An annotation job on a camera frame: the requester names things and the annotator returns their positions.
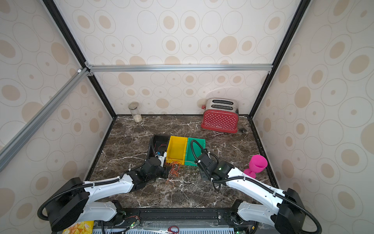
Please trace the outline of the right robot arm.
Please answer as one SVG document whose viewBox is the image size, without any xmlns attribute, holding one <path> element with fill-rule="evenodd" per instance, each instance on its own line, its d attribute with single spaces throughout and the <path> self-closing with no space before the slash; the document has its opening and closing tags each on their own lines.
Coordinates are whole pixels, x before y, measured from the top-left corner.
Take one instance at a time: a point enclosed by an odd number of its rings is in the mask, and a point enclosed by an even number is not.
<svg viewBox="0 0 374 234">
<path fill-rule="evenodd" d="M 226 185 L 258 201 L 258 204 L 239 201 L 233 205 L 234 215 L 240 221 L 267 224 L 280 234 L 306 234 L 303 225 L 308 217 L 316 226 L 314 233 L 322 232 L 320 222 L 305 208 L 295 190 L 284 191 L 268 186 L 247 176 L 234 165 L 218 161 L 213 154 L 202 153 L 195 157 L 195 164 L 212 183 Z"/>
</svg>

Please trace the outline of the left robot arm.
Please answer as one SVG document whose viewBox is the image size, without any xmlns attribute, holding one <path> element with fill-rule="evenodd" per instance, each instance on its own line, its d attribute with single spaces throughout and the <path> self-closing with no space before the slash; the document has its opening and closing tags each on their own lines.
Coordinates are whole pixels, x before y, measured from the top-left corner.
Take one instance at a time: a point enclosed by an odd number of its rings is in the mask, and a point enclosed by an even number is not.
<svg viewBox="0 0 374 234">
<path fill-rule="evenodd" d="M 72 178 L 38 208 L 37 216 L 48 221 L 53 232 L 77 222 L 113 220 L 122 211 L 120 203 L 100 202 L 100 199 L 141 190 L 149 182 L 167 176 L 164 162 L 163 157 L 151 157 L 141 166 L 111 179 L 82 181 Z"/>
</svg>

